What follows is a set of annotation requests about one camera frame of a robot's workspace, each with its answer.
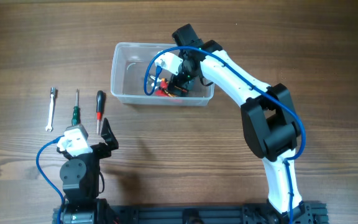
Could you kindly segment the red handled pruning snips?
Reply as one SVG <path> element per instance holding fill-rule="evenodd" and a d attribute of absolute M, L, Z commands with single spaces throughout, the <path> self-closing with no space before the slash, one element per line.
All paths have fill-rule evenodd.
<path fill-rule="evenodd" d="M 150 75 L 146 81 L 147 91 L 154 91 L 156 96 L 166 96 L 166 97 L 180 97 L 186 91 L 179 86 L 176 86 L 167 78 L 155 78 L 154 75 Z"/>

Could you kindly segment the orange black needle nose pliers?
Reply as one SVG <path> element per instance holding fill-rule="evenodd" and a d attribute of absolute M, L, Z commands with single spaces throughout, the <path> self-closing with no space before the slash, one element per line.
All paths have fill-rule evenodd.
<path fill-rule="evenodd" d="M 161 79 L 156 92 L 157 96 L 166 96 L 166 97 L 185 97 L 188 94 L 186 88 L 178 86 L 178 81 L 176 78 L 167 80 L 166 78 Z"/>

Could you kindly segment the black red handled screwdriver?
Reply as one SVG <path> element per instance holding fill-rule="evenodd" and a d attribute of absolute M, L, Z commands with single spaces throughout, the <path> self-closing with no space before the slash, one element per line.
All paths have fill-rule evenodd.
<path fill-rule="evenodd" d="M 100 126 L 101 126 L 101 119 L 103 117 L 104 111 L 104 102 L 105 102 L 105 93 L 102 90 L 99 90 L 96 95 L 96 120 L 97 120 L 97 127 L 96 127 L 96 134 L 100 134 Z"/>

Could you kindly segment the clear plastic storage container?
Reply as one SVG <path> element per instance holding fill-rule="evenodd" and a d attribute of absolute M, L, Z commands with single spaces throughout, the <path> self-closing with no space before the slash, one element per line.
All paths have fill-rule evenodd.
<path fill-rule="evenodd" d="M 111 69 L 111 93 L 121 103 L 135 105 L 206 106 L 214 96 L 214 85 L 205 87 L 195 80 L 186 97 L 147 96 L 146 69 L 153 57 L 173 44 L 120 42 L 116 45 Z"/>

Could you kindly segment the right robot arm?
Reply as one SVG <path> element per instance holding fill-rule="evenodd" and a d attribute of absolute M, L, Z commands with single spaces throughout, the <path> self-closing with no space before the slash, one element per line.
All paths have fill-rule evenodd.
<path fill-rule="evenodd" d="M 288 88 L 271 86 L 238 66 L 214 40 L 203 42 L 190 24 L 172 37 L 182 60 L 178 84 L 195 77 L 219 86 L 240 107 L 244 139 L 264 164 L 268 202 L 282 220 L 292 223 L 302 203 L 295 176 L 295 160 L 305 148 L 305 128 L 295 112 Z"/>

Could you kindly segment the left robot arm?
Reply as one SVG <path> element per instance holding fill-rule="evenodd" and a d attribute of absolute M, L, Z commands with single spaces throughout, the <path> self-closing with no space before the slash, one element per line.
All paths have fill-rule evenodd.
<path fill-rule="evenodd" d="M 63 205 L 56 208 L 53 223 L 119 223 L 119 218 L 98 195 L 104 192 L 104 177 L 100 160 L 111 157 L 119 148 L 109 122 L 104 119 L 101 128 L 104 142 L 90 146 L 88 133 L 82 124 L 68 127 L 58 140 L 57 152 L 67 158 L 60 169 L 63 182 Z"/>

